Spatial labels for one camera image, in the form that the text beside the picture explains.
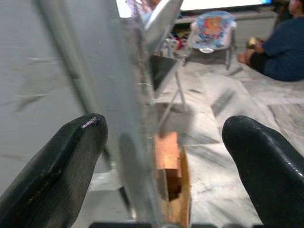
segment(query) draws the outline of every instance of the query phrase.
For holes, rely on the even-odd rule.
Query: marble floor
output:
[[[189,110],[178,98],[162,126],[177,131],[188,151],[191,222],[251,227],[261,221],[226,150],[221,129],[232,115],[246,115],[279,131],[304,156],[304,81],[278,82],[240,64],[225,53],[195,51],[179,74]],[[157,100],[161,113],[177,89],[170,85]]]

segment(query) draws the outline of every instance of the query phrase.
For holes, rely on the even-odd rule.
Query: person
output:
[[[270,78],[291,82],[304,79],[304,0],[290,0],[288,8],[293,19],[237,59]]]

